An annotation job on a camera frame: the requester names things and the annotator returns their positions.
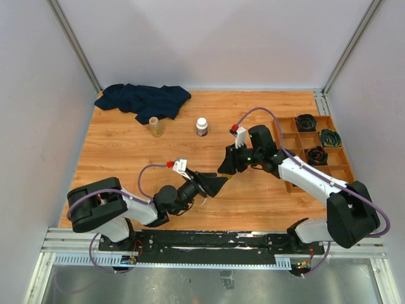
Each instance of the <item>gray floor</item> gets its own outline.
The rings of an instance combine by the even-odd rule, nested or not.
[[[43,303],[381,303],[366,261],[334,260],[305,280],[280,270],[235,270],[235,289],[223,288],[220,270],[133,269],[104,274],[94,267],[55,267],[63,294],[48,284]]]

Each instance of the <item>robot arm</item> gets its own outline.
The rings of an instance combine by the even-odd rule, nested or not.
[[[73,231],[94,230],[117,243],[129,237],[132,231],[130,219],[148,227],[159,227],[169,221],[169,214],[180,215],[190,209],[198,194],[214,197],[228,180],[217,177],[216,173],[193,172],[185,166],[185,160],[175,162],[173,170],[183,176],[184,184],[178,189],[163,186],[153,199],[129,193],[116,177],[70,191],[70,208],[82,200],[74,211],[68,213]]]
[[[237,138],[235,142],[239,143],[239,146],[233,144],[226,147],[225,160],[218,173],[233,175],[243,172],[248,166],[261,165],[265,172],[299,186],[327,208],[326,218],[305,218],[287,229],[291,245],[297,251],[314,241],[335,241],[342,247],[350,248],[380,226],[377,213],[371,206],[336,187],[340,185],[349,188],[370,200],[364,184],[358,181],[348,184],[312,168],[312,171],[326,178],[327,182],[303,170],[305,163],[292,152],[289,151],[295,161],[284,151],[277,149],[269,129],[264,125],[249,129],[253,148],[247,148],[244,143],[240,143],[240,132],[237,132],[236,128],[232,128],[230,132]]]

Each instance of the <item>wooden organizer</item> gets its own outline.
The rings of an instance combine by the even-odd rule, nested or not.
[[[322,146],[318,133],[323,129],[336,130],[330,116],[314,117],[316,119],[316,132],[298,132],[295,117],[278,118],[283,129],[284,147],[294,152],[306,163],[308,163],[307,151],[315,146]],[[280,149],[279,130],[275,121],[273,121],[273,130],[275,131],[277,148]],[[354,182],[354,174],[343,146],[324,149],[328,153],[327,164],[325,166],[315,166],[315,168],[336,179]],[[304,192],[300,187],[290,182],[285,182],[285,186],[287,187],[287,192],[290,193]]]

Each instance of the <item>wooden table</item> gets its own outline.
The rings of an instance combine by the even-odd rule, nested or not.
[[[225,146],[234,138],[228,130],[248,110],[265,106],[278,117],[303,113],[317,115],[312,92],[191,92],[175,120],[161,121],[164,134],[155,138],[148,126],[133,113],[118,109],[94,110],[72,189],[107,177],[120,179],[123,187],[139,195],[139,171],[149,163],[187,159],[194,171],[216,172],[225,156]],[[209,132],[196,135],[196,121],[205,117]],[[266,124],[274,137],[272,117],[255,111],[243,122],[248,129]],[[178,187],[183,178],[168,168],[149,168],[142,176],[142,189],[151,195],[167,184]],[[307,193],[287,193],[285,184],[270,174],[248,168],[230,179],[215,198],[198,196],[191,210],[171,216],[159,229],[206,229],[225,231],[284,231],[304,217],[325,216],[323,205]],[[71,227],[66,219],[67,204],[60,227]],[[134,222],[135,228],[145,228]]]

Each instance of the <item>white backdrop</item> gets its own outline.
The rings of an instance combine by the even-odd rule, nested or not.
[[[356,177],[392,221],[384,237],[405,301],[405,2],[385,1],[330,92]]]
[[[0,1],[0,294],[23,303],[96,92],[44,0]]]
[[[59,0],[102,87],[321,88],[370,0]]]

